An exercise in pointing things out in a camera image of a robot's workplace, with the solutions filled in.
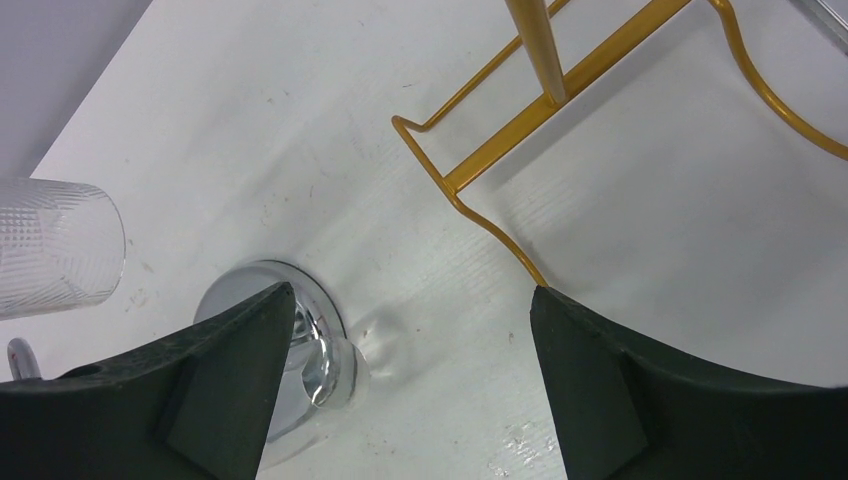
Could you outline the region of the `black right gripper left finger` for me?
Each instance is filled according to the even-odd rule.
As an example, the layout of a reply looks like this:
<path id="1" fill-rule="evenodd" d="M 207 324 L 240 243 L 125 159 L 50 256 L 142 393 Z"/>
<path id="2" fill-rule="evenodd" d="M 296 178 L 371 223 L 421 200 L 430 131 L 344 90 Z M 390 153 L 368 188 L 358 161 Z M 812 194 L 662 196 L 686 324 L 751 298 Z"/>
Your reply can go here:
<path id="1" fill-rule="evenodd" d="M 54 379 L 1 386 L 5 479 L 252 479 L 295 323 L 291 285 Z"/>

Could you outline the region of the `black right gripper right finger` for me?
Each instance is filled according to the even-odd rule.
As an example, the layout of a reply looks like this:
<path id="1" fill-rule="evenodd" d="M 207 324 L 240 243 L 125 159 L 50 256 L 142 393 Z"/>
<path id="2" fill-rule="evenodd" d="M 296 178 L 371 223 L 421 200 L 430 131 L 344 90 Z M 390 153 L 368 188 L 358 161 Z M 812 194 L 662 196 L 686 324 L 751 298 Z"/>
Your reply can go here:
<path id="1" fill-rule="evenodd" d="M 537 287 L 530 324 L 571 479 L 843 479 L 847 390 L 722 366 Z"/>

